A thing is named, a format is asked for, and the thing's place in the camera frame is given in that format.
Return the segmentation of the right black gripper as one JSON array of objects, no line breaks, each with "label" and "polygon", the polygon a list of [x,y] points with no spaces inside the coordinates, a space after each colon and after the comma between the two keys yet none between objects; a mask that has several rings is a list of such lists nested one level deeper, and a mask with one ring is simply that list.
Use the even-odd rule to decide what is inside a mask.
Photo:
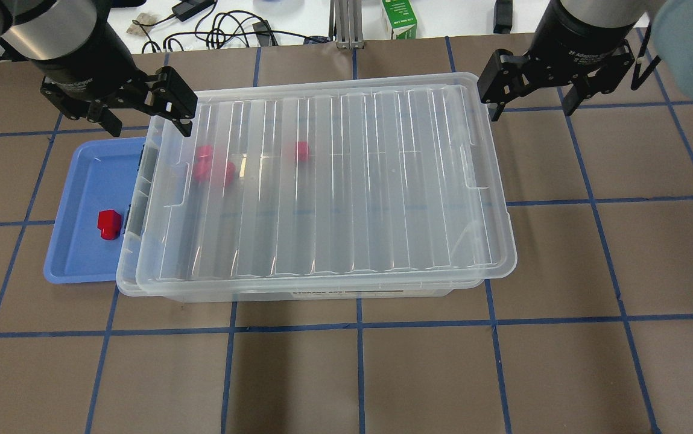
[{"label": "right black gripper", "polygon": [[509,102],[535,90],[571,88],[562,111],[572,116],[588,97],[616,90],[632,66],[627,35],[633,17],[542,16],[524,55],[495,50],[478,79],[478,95],[498,121]]}]

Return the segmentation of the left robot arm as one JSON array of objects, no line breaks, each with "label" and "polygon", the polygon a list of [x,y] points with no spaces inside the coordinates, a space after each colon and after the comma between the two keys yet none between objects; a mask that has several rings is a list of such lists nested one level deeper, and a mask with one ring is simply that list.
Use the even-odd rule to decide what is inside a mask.
[{"label": "left robot arm", "polygon": [[118,137],[117,109],[172,122],[192,134],[195,92],[172,67],[148,75],[107,22],[110,1],[0,1],[0,42],[43,72],[40,92],[71,120]]}]

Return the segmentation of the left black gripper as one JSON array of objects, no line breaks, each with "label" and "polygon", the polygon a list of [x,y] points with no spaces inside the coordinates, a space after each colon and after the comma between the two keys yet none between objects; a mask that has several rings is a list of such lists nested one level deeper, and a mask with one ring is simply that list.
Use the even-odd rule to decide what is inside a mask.
[{"label": "left black gripper", "polygon": [[71,120],[86,118],[112,137],[120,137],[123,123],[114,109],[132,109],[161,116],[183,137],[190,137],[198,97],[171,66],[153,76],[150,96],[148,75],[140,71],[120,36],[108,24],[97,24],[76,51],[41,61],[45,74],[40,92]]}]

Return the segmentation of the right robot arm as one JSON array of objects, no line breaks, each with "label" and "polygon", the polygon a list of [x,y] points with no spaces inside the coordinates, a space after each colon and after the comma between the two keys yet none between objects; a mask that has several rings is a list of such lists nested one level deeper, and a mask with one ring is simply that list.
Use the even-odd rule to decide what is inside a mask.
[{"label": "right robot arm", "polygon": [[523,55],[497,49],[479,76],[481,102],[497,121],[509,102],[569,86],[565,115],[616,90],[628,71],[636,90],[665,63],[693,101],[693,1],[551,1]]}]

